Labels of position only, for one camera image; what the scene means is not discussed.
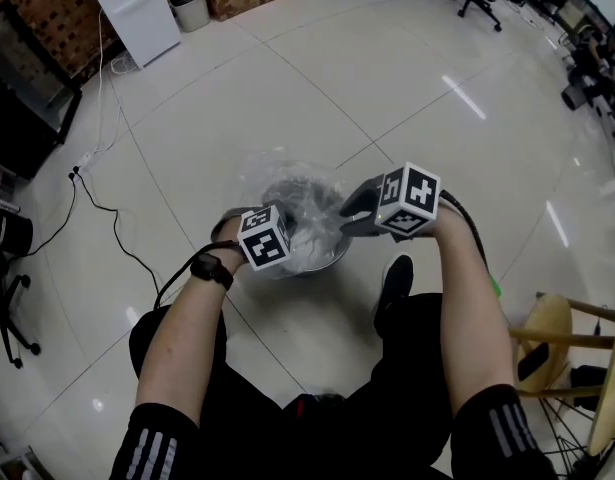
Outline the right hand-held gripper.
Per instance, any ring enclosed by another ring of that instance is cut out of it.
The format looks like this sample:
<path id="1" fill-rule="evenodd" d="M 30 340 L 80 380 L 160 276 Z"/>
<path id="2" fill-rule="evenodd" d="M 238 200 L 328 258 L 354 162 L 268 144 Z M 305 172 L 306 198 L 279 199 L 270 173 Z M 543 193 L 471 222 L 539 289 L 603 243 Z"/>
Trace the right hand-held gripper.
<path id="1" fill-rule="evenodd" d="M 421 234 L 437 218 L 441 178 L 411 162 L 364 181 L 340 209 L 350 237 L 389 234 L 396 241 Z"/>

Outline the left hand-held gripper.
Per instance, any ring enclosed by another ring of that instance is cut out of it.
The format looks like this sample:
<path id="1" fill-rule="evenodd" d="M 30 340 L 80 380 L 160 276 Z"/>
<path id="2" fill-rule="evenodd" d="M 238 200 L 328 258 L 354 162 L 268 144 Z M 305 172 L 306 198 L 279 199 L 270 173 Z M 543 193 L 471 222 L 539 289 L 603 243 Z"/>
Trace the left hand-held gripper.
<path id="1" fill-rule="evenodd" d="M 292 217 L 283 203 L 228 210 L 214 226 L 211 241 L 218 242 L 227 222 L 239 217 L 236 242 L 251 267 L 258 271 L 284 263 L 290 258 Z"/>

